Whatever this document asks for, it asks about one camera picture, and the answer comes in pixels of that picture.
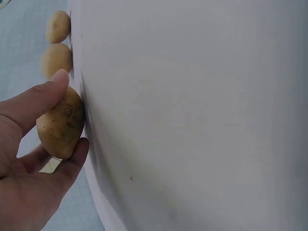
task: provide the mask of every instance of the potato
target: potato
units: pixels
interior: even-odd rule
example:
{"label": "potato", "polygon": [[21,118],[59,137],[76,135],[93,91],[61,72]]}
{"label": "potato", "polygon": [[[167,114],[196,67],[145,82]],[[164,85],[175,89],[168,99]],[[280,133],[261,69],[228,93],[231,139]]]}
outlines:
{"label": "potato", "polygon": [[50,45],[40,58],[40,69],[47,79],[50,79],[60,69],[69,73],[72,67],[72,51],[62,43]]}
{"label": "potato", "polygon": [[73,154],[84,123],[83,102],[77,92],[68,87],[60,102],[37,119],[38,136],[52,156],[67,159]]}
{"label": "potato", "polygon": [[51,44],[63,42],[71,30],[71,20],[65,11],[56,11],[46,24],[46,39]]}

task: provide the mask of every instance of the white sheet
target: white sheet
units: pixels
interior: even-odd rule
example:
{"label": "white sheet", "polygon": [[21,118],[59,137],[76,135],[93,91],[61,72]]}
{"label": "white sheet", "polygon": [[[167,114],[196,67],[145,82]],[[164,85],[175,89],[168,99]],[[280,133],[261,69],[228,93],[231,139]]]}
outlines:
{"label": "white sheet", "polygon": [[[80,93],[81,98],[85,101],[86,112],[87,111],[87,102],[85,98],[85,92],[83,89],[83,78],[82,75],[82,34],[80,28],[80,0],[69,0],[68,8],[71,16],[71,37],[69,38],[69,42],[73,51],[73,61],[74,68],[73,72],[70,74],[70,84],[74,87],[74,89]],[[91,128],[90,125],[94,125],[90,120],[90,115],[87,116],[86,123],[86,137],[90,140],[90,151],[86,163],[84,165],[84,169],[86,172],[86,176],[88,179],[89,187],[93,196],[93,200],[95,202],[96,209],[99,213],[100,219],[105,227],[106,231],[126,231],[122,219],[120,218],[120,211],[115,210],[115,202],[117,200],[114,193],[109,193],[109,200],[105,196],[107,192],[111,192],[112,185],[109,182],[107,177],[104,177],[104,189],[102,190],[99,187],[98,180],[96,178],[95,169],[99,169],[102,173],[104,170],[102,166],[96,166],[96,158],[99,158],[101,153],[95,150],[95,143],[93,142],[94,138],[91,137]]]}

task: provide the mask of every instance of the small potato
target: small potato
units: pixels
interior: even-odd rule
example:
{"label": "small potato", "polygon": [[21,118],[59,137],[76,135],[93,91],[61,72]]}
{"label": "small potato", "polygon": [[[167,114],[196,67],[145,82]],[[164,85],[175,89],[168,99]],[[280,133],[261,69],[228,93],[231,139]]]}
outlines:
{"label": "small potato", "polygon": [[62,43],[50,45],[40,58],[40,69],[47,79],[50,79],[60,69],[69,73],[72,67],[72,51]]}
{"label": "small potato", "polygon": [[65,11],[56,11],[46,24],[46,39],[49,43],[63,42],[71,30],[71,20]]}
{"label": "small potato", "polygon": [[83,102],[77,92],[68,87],[60,102],[37,119],[38,136],[52,156],[67,159],[73,154],[84,123]]}

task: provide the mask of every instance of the dark speck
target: dark speck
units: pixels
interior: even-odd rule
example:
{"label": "dark speck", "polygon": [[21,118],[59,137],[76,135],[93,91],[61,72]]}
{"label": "dark speck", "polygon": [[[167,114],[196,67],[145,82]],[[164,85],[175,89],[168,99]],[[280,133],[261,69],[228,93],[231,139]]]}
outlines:
{"label": "dark speck", "polygon": [[65,108],[63,111],[63,114],[66,118],[69,118],[73,113],[73,110],[71,108]]}
{"label": "dark speck", "polygon": [[75,125],[71,124],[70,122],[67,122],[66,125],[67,125],[69,128],[75,128]]}

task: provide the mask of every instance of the table surface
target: table surface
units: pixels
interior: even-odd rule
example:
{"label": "table surface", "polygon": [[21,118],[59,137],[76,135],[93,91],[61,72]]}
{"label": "table surface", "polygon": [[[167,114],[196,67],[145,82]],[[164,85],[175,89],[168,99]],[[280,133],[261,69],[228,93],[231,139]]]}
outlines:
{"label": "table surface", "polygon": [[[63,0],[13,0],[0,10],[0,100],[45,81],[39,59],[47,48],[45,24],[56,10],[67,10]],[[22,140],[18,156],[39,144],[36,129]],[[82,169],[59,210],[44,231],[103,231]]]}

